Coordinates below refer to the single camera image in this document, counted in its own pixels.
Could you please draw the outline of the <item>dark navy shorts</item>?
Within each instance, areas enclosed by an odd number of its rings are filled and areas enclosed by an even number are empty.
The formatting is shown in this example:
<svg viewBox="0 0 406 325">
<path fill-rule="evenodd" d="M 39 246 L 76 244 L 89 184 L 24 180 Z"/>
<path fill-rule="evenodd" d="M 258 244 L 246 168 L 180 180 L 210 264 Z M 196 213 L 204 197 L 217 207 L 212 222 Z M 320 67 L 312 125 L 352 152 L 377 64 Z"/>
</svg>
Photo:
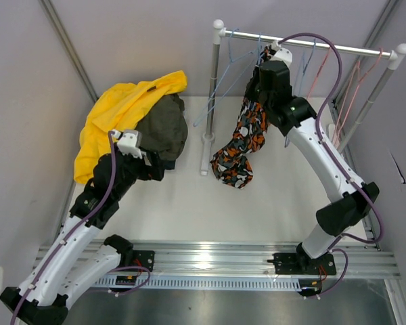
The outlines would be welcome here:
<svg viewBox="0 0 406 325">
<path fill-rule="evenodd" d="M 163 160 L 162 164 L 165 170 L 171 171 L 176 167 L 176 160 Z"/>
</svg>

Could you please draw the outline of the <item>blue wire hanger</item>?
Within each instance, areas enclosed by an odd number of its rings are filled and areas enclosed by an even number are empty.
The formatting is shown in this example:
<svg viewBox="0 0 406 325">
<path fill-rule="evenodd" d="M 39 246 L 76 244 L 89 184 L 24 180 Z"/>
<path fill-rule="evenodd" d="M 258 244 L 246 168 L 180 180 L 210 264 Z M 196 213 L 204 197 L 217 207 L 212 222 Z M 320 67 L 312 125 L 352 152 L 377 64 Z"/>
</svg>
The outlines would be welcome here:
<svg viewBox="0 0 406 325">
<path fill-rule="evenodd" d="M 227 39 L 227 49 L 228 49 L 228 64 L 225 67 L 224 72 L 222 73 L 221 76 L 215 73 L 215 77 L 210 78 L 210 91 L 208 95 L 208 101 L 207 101 L 207 107 L 203 108 L 201 112 L 199 113 L 198 117 L 195 119 L 193 122 L 193 127 L 199 126 L 204 120 L 206 120 L 206 126 L 211 129 L 213 126 L 213 118 L 215 115 L 215 108 L 217 107 L 217 104 L 223 100 L 224 97 L 226 97 L 229 92 L 234 88 L 235 84 L 242 78 L 244 73 L 250 69 L 251 66 L 254 66 L 256 63 L 256 48 L 257 46 L 252 50 L 252 51 L 247 51 L 246 53 L 243 53 L 240 56 L 234 57 L 233 56 L 233 51 L 232 51 L 232 46 L 231 46 L 231 40 L 232 39 L 239 39 L 240 37 L 240 32 L 239 29 L 235 29 L 231 31 L 228 35 L 225 36 Z M 252 60 L 249 61 L 248 65 L 245 66 L 241 73 L 236 74 L 236 79 L 232 81 L 228 88 L 225 89 L 225 91 L 222 93 L 222 95 L 219 97 L 219 100 L 217 101 L 217 95 L 220 94 L 220 86 L 226 85 L 226 82 L 224 82 L 224 79 L 226 76 L 229 75 L 229 71 L 231 70 L 231 67 L 236 63 L 240 62 L 241 60 L 244 60 L 245 58 L 252 57 Z"/>
<path fill-rule="evenodd" d="M 298 72 L 296 73 L 296 78 L 294 81 L 294 94 L 297 97 L 300 97 L 300 95 L 301 95 L 304 79 L 307 74 L 307 70 L 308 70 L 310 61 L 313 57 L 315 47 L 316 47 L 316 39 L 314 39 L 314 41 L 313 41 L 312 50 L 311 50 L 311 53 L 309 54 L 309 56 L 306 58 L 306 56 L 305 56 L 306 52 L 303 51 L 303 53 L 302 53 L 301 62 L 300 62 Z"/>
<path fill-rule="evenodd" d="M 255 68 L 259 67 L 263 62 L 268 60 L 268 55 L 270 54 L 270 47 L 262 43 L 261 39 L 262 34 L 258 36 L 258 44 L 256 48 L 256 63 L 254 65 Z"/>
</svg>

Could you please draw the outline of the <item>olive green shorts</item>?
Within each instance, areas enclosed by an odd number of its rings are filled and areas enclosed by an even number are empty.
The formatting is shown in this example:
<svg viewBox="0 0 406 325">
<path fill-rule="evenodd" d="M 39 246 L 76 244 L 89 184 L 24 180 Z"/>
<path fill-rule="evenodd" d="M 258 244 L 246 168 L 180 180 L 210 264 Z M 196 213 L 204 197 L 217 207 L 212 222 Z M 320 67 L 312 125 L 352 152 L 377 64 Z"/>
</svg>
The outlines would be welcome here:
<svg viewBox="0 0 406 325">
<path fill-rule="evenodd" d="M 188 136 L 184 112 L 185 103 L 177 93 L 162 96 L 135 128 L 142 134 L 141 146 L 159 153 L 164 162 L 175 162 Z"/>
</svg>

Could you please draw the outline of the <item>yellow shorts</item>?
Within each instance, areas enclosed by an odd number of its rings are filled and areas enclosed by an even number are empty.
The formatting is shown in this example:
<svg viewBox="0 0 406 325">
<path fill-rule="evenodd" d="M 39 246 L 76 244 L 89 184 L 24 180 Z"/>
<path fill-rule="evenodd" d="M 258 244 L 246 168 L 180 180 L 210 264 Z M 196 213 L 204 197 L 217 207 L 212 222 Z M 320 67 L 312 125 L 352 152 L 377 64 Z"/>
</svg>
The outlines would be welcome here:
<svg viewBox="0 0 406 325">
<path fill-rule="evenodd" d="M 79 135 L 80 150 L 74 160 L 74 181 L 84 184 L 93 177 L 98 159 L 110 152 L 108 132 L 134 129 L 163 96 L 186 90 L 182 70 L 153 81 L 117 83 L 96 101 Z"/>
</svg>

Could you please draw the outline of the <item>camouflage patterned shorts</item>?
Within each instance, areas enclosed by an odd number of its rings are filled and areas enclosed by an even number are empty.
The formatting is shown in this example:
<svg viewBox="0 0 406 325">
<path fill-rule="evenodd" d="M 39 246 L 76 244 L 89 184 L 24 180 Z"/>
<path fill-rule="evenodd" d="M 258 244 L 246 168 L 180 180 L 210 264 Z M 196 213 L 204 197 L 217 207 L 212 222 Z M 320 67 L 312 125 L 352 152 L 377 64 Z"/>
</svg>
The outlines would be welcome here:
<svg viewBox="0 0 406 325">
<path fill-rule="evenodd" d="M 210 161 L 216 179 L 236 189 L 242 189 L 252 181 L 254 174 L 247 155 L 258 152 L 264 146 L 268 126 L 267 115 L 260 105 L 249 108 L 243 97 L 230 141 Z"/>
</svg>

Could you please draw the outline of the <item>pink wire hanger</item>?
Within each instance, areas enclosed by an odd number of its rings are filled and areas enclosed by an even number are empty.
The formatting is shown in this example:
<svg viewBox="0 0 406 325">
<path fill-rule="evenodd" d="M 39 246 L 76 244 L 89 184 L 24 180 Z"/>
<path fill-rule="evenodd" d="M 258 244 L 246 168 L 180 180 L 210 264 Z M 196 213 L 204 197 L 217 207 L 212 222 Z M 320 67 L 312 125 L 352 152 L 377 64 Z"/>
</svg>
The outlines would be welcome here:
<svg viewBox="0 0 406 325">
<path fill-rule="evenodd" d="M 343 131 L 346 120 L 351 112 L 353 104 L 355 103 L 356 96 L 359 92 L 361 84 L 364 82 L 367 75 L 374 69 L 374 67 L 379 63 L 382 58 L 383 49 L 380 48 L 379 56 L 372 66 L 363 74 L 361 73 L 361 61 L 354 65 L 353 71 L 351 72 L 350 78 L 348 80 L 348 85 L 342 98 L 342 104 L 339 109 L 339 115 L 335 124 L 334 134 L 332 136 L 332 143 L 335 147 L 340 146 L 340 137 Z"/>
<path fill-rule="evenodd" d="M 314 88 L 316 87 L 316 85 L 318 83 L 318 80 L 319 80 L 319 78 L 321 76 L 322 70 L 324 69 L 324 67 L 326 65 L 326 62 L 327 62 L 327 60 L 328 60 L 328 58 L 330 56 L 331 51 L 332 50 L 330 48 L 327 50 L 327 52 L 326 52 L 326 54 L 325 54 L 325 56 L 323 58 L 323 61 L 321 62 L 320 66 L 319 66 L 319 69 L 318 69 L 318 71 L 317 71 L 317 73 L 315 75 L 315 78 L 313 79 L 312 85 L 311 85 L 311 87 L 310 87 L 310 89 L 309 89 L 309 91 L 307 93 L 307 96 L 306 96 L 307 99 L 309 99 L 311 97 L 311 95 L 313 94 Z"/>
</svg>

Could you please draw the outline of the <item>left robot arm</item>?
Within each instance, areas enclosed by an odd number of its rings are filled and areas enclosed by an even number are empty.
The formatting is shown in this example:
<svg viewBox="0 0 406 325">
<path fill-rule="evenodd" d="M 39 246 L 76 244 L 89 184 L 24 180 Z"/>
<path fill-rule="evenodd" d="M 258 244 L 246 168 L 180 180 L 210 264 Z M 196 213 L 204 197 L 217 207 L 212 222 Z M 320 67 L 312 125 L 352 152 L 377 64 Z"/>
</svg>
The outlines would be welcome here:
<svg viewBox="0 0 406 325">
<path fill-rule="evenodd" d="M 113 148 L 103 155 L 47 254 L 19 286 L 1 293 L 1 302 L 12 313 L 11 322 L 62 324 L 76 301 L 107 273 L 150 276 L 154 254 L 134 251 L 133 244 L 119 235 L 107 237 L 79 267 L 74 264 L 136 181 L 160 181 L 163 177 L 164 165 L 157 152 L 145 151 L 142 158 L 135 158 Z"/>
</svg>

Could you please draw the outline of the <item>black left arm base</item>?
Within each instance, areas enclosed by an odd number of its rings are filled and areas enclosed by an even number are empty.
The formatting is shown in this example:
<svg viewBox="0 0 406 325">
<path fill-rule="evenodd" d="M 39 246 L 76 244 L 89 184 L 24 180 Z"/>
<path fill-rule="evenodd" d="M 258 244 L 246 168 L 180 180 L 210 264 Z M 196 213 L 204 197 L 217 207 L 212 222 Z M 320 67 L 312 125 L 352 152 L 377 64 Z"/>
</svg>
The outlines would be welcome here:
<svg viewBox="0 0 406 325">
<path fill-rule="evenodd" d="M 155 252 L 148 250 L 135 250 L 133 243 L 127 239 L 112 235 L 104 240 L 104 245 L 111 246 L 119 254 L 118 267 L 142 266 L 153 271 Z"/>
</svg>

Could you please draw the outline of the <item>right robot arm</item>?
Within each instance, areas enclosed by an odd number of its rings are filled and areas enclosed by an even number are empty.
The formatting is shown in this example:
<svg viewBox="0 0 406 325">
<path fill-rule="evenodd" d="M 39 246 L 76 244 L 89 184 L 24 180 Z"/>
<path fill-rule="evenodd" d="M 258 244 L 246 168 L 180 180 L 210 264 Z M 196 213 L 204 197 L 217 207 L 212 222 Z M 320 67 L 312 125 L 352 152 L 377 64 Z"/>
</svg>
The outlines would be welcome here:
<svg viewBox="0 0 406 325">
<path fill-rule="evenodd" d="M 319 266 L 328 264 L 329 249 L 369 213 L 380 190 L 374 182 L 365 183 L 349 167 L 322 131 L 310 103 L 292 94 L 286 63 L 260 63 L 246 93 L 261 105 L 267 120 L 303 154 L 330 201 L 316 212 L 317 225 L 298 244 L 294 264 L 288 268 L 291 274 L 312 274 Z"/>
</svg>

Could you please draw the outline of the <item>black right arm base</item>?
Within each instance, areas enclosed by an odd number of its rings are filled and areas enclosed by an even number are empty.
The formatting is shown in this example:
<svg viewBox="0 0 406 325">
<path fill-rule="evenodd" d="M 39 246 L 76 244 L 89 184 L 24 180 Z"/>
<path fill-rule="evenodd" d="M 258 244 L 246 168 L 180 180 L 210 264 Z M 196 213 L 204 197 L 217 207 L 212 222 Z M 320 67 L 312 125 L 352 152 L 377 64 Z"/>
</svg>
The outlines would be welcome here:
<svg viewBox="0 0 406 325">
<path fill-rule="evenodd" d="M 267 260 L 275 268 L 278 275 L 318 276 L 321 269 L 324 274 L 335 276 L 336 264 L 333 255 L 326 253 L 317 259 L 311 259 L 300 253 L 274 253 Z"/>
</svg>

